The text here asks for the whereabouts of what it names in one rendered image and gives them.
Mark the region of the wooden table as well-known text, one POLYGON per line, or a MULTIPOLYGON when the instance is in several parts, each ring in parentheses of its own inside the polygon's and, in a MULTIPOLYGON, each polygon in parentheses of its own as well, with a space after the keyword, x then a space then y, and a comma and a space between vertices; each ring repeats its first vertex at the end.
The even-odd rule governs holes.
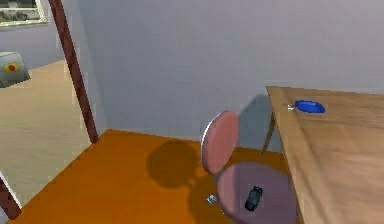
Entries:
POLYGON ((302 224, 384 224, 384 95, 267 92, 302 224), (297 100, 318 102, 325 112, 301 112, 297 100))

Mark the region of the pink round chair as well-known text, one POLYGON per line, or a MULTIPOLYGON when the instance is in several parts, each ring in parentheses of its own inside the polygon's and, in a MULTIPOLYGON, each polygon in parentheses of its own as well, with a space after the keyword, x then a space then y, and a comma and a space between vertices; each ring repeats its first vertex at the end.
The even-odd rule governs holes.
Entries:
POLYGON ((238 141, 239 121, 226 110, 215 116, 201 139, 201 163, 215 176, 216 192, 207 198, 216 203, 234 224, 296 224, 296 197, 287 174, 260 162, 228 163, 238 141), (245 209, 254 186, 263 189, 255 211, 245 209))

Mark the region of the blue plate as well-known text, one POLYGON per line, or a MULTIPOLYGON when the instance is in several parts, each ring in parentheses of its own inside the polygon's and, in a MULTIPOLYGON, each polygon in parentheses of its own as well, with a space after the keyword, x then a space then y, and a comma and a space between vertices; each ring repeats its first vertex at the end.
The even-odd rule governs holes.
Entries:
POLYGON ((315 101, 311 100, 297 100, 295 102, 295 107, 301 111, 306 113, 324 113, 325 107, 315 101))

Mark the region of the grey box with red dot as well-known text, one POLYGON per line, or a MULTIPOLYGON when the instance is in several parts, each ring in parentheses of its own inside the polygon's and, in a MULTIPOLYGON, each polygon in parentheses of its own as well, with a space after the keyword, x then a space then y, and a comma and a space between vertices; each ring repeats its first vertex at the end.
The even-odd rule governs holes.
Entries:
POLYGON ((0 52, 0 88, 30 79, 23 58, 18 52, 0 52))

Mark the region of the framed wall picture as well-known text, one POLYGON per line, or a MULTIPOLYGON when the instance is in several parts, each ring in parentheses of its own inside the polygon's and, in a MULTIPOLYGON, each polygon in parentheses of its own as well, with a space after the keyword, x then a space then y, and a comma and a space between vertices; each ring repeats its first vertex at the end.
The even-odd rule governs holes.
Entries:
POLYGON ((0 28, 48 22, 41 0, 0 0, 0 28))

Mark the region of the brown door frame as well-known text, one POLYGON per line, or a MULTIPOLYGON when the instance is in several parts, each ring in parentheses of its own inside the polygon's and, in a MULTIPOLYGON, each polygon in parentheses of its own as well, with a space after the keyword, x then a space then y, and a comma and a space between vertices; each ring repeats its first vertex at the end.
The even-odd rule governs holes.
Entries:
POLYGON ((94 122, 91 106, 87 96, 62 0, 48 0, 48 2, 51 8, 53 19, 55 21, 58 36, 63 48, 63 53, 68 65, 89 140, 92 144, 94 144, 98 141, 98 133, 96 130, 96 125, 94 122))

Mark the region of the black game console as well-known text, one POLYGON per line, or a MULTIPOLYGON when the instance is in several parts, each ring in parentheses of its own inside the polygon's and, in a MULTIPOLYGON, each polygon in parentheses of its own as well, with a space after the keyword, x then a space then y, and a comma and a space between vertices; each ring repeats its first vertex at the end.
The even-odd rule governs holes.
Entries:
POLYGON ((245 209, 248 211, 255 211, 258 207, 262 195, 263 189, 261 187, 254 186, 253 189, 249 192, 245 201, 245 209))

